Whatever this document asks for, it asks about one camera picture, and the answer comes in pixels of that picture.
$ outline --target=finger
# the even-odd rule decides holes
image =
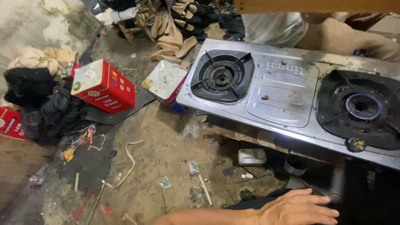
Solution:
[[[326,204],[330,202],[330,198],[319,195],[295,195],[286,198],[284,201],[290,203]]]
[[[296,212],[288,215],[288,221],[292,221],[293,225],[315,224],[321,223],[326,225],[335,225],[337,220],[325,214],[316,212]]]
[[[338,217],[339,212],[335,209],[329,209],[327,207],[306,203],[306,204],[291,204],[290,206],[292,212],[305,212],[313,211],[316,213],[324,214],[330,217]]]
[[[295,195],[310,195],[311,193],[312,193],[311,188],[291,190],[291,191],[287,192],[286,194],[282,195],[282,197],[291,197],[291,196],[295,196]]]

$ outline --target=burner cap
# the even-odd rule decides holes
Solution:
[[[227,66],[215,68],[210,74],[210,80],[215,85],[227,85],[232,80],[232,72]]]
[[[353,94],[346,100],[346,108],[351,115],[373,120],[382,113],[382,103],[370,94]]]

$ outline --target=concrete wall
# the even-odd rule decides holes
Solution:
[[[0,96],[3,73],[20,49],[56,47],[83,53],[100,28],[80,0],[1,0]]]

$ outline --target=hand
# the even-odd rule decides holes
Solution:
[[[259,213],[260,225],[308,225],[322,223],[335,225],[339,212],[318,206],[330,202],[328,197],[311,195],[312,189],[291,190],[265,204]]]

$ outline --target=red cardboard box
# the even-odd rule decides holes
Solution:
[[[22,129],[20,112],[0,107],[0,133],[27,140]]]
[[[71,94],[110,114],[135,107],[135,85],[103,59],[76,69]]]

